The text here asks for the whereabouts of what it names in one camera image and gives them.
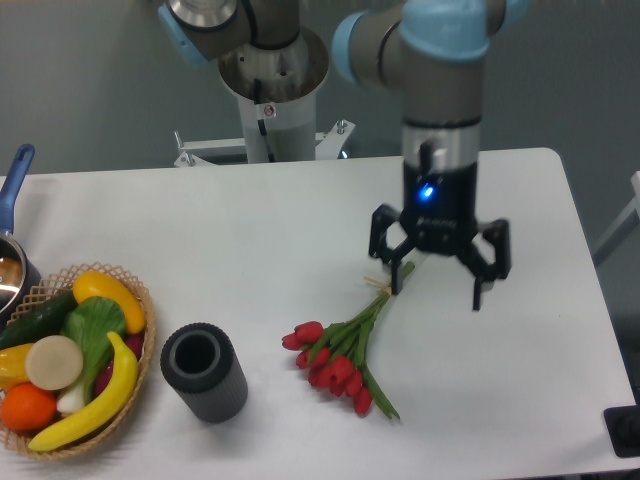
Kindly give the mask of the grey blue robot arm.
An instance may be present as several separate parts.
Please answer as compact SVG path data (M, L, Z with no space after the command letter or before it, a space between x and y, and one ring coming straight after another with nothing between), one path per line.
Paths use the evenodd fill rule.
M313 160L315 96L330 69L399 93L403 207L373 213L369 254L391 288L413 250L457 258L474 291L511 269L506 220L476 218L485 57L491 38L522 18L524 1L406 1L345 18L325 44L296 1L165 1L169 39L196 64L216 62L238 101L252 163Z

